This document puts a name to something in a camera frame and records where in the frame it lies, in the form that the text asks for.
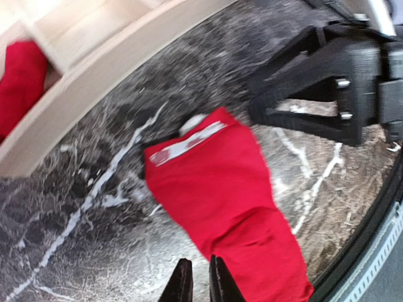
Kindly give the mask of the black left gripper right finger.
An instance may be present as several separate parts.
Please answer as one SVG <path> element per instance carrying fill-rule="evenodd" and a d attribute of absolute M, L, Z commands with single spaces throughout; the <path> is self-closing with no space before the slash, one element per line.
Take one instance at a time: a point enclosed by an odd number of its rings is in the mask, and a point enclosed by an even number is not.
<path fill-rule="evenodd" d="M 245 302 L 223 258 L 212 255 L 209 267 L 209 292 L 212 302 Z"/>

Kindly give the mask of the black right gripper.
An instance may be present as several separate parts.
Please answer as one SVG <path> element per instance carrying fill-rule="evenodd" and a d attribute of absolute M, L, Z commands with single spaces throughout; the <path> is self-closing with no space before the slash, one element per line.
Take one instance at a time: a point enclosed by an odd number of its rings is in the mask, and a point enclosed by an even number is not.
<path fill-rule="evenodd" d="M 261 125 L 345 145 L 383 126 L 402 140 L 402 40 L 363 26 L 309 26 L 247 78 L 248 113 Z"/>

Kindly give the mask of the red sock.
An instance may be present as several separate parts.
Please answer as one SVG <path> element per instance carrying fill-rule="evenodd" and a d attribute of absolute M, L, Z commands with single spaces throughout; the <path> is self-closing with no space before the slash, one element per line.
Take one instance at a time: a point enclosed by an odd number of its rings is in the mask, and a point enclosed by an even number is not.
<path fill-rule="evenodd" d="M 221 257 L 247 301 L 308 301 L 302 251 L 276 207 L 248 126 L 221 107 L 183 136 L 145 149 L 154 198 L 207 259 Z"/>
<path fill-rule="evenodd" d="M 1 140 L 44 94 L 48 61 L 33 41 L 20 41 L 6 48 L 1 79 Z"/>

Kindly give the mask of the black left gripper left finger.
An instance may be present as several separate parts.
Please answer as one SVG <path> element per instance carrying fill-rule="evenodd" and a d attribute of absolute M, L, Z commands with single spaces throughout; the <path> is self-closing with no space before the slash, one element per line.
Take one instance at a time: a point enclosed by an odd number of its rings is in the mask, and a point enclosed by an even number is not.
<path fill-rule="evenodd" d="M 192 302 L 193 271 L 192 263 L 180 259 L 160 296 L 161 302 Z"/>

